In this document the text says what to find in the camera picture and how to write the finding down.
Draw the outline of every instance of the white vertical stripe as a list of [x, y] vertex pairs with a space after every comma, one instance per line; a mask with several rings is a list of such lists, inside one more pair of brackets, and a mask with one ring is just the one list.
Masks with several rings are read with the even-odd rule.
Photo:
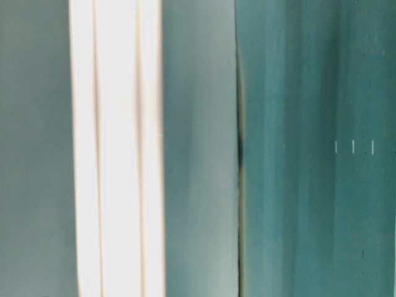
[[101, 260], [92, 2], [70, 0], [69, 15], [79, 296], [99, 297]]
[[80, 296], [165, 296], [161, 2], [70, 0]]
[[95, 1], [105, 297], [141, 296], [136, 7]]
[[161, 1], [139, 1], [144, 295], [165, 296]]

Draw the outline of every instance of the teal surface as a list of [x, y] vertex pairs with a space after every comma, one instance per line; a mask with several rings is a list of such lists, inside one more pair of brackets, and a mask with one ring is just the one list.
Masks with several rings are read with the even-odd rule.
[[0, 297], [77, 296], [67, 18], [0, 1]]
[[236, 297], [232, 0], [163, 2], [166, 292]]
[[243, 296], [393, 296], [396, 2], [236, 0], [236, 19]]

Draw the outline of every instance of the teal panel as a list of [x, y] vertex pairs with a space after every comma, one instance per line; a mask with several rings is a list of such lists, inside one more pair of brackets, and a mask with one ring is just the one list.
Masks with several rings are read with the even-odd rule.
[[77, 296], [66, 0], [0, 1], [0, 296]]
[[393, 296], [396, 2], [236, 0], [236, 19], [243, 296]]
[[232, 0], [163, 2], [166, 292], [236, 297]]

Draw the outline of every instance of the gray-green panel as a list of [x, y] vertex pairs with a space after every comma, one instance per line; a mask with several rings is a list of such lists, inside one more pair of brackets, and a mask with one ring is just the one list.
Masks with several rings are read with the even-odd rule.
[[0, 1], [0, 297], [77, 296], [67, 18]]
[[236, 297], [232, 0], [163, 1], [166, 292]]
[[243, 296], [393, 296], [396, 2], [236, 0], [236, 18]]

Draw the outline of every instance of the vertical edge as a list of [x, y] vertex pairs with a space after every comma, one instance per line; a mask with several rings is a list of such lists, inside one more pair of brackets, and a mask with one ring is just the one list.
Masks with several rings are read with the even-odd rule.
[[161, 1], [139, 1], [144, 297], [165, 296]]
[[238, 142], [238, 297], [244, 296], [243, 283], [243, 87], [241, 78], [241, 61], [238, 48], [238, 23], [236, 1], [234, 0], [234, 18], [235, 18], [235, 47], [236, 47], [236, 114], [237, 114], [237, 142]]
[[101, 295], [95, 125], [93, 7], [69, 0], [77, 282], [80, 297]]

